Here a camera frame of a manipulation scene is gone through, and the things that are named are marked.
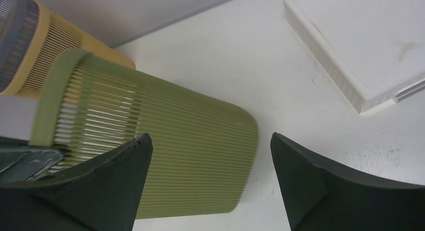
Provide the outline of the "white perforated plastic basket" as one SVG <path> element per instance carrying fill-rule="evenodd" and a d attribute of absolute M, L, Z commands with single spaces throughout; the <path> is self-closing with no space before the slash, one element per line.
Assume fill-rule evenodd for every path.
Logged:
<path fill-rule="evenodd" d="M 351 108 L 424 90 L 424 0 L 283 0 L 286 22 Z"/>

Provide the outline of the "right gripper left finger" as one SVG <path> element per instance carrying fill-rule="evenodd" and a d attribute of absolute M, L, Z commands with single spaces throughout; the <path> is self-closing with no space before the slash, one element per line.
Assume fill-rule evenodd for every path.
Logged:
<path fill-rule="evenodd" d="M 54 174 L 1 184 L 1 230 L 132 230 L 152 154 L 143 133 Z"/>

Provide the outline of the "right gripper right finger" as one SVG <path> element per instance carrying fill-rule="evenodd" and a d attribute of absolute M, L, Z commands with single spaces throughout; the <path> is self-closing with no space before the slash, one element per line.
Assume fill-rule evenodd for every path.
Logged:
<path fill-rule="evenodd" d="M 291 230 L 424 230 L 424 186 L 356 170 L 279 133 L 270 149 Z"/>

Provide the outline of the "green slatted waste bin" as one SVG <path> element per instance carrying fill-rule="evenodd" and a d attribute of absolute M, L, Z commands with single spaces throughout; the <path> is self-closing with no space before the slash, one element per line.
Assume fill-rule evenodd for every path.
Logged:
<path fill-rule="evenodd" d="M 148 133 L 153 155 L 137 219 L 235 209 L 258 146 L 247 111 L 79 48 L 35 66 L 45 80 L 30 144 L 68 149 L 50 173 Z"/>

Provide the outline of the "yellow slatted waste bin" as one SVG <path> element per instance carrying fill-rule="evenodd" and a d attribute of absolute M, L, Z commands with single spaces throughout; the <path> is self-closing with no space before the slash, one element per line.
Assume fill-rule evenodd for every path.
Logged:
<path fill-rule="evenodd" d="M 1 92 L 6 96 L 37 99 L 56 58 L 70 48 L 80 48 L 105 60 L 135 68 L 132 60 L 108 47 L 76 25 L 39 6 L 39 20 L 33 39 L 9 86 Z"/>

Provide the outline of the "grey slatted waste bin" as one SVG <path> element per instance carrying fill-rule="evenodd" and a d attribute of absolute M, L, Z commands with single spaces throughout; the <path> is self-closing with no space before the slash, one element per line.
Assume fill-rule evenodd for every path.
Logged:
<path fill-rule="evenodd" d="M 1 92 L 15 77 L 38 20 L 39 6 L 33 0 L 1 0 Z"/>

